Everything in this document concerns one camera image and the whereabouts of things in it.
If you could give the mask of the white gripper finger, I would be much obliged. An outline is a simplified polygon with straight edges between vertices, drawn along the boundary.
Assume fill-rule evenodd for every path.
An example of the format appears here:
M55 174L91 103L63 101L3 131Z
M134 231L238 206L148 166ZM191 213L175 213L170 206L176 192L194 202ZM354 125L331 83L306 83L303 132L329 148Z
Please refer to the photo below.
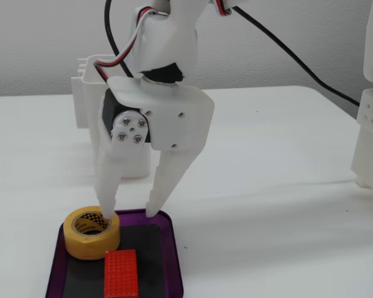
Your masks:
M115 116L107 128L98 120L99 146L95 161L94 188L105 219L111 219L116 193L123 178L143 178L150 174L148 124L140 112L128 110Z
M192 150L161 151L154 183L146 204L147 217L154 217L165 205L187 169L202 151L203 147Z

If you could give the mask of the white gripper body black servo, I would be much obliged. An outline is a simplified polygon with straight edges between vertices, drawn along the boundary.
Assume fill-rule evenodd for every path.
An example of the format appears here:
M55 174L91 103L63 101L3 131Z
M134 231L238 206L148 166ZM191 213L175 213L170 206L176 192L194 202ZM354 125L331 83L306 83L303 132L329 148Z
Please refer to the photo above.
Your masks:
M202 150L211 125L214 102L202 90L185 84L159 84L146 78L112 76L108 87L125 106L111 121L113 136L140 145L150 137L157 151Z

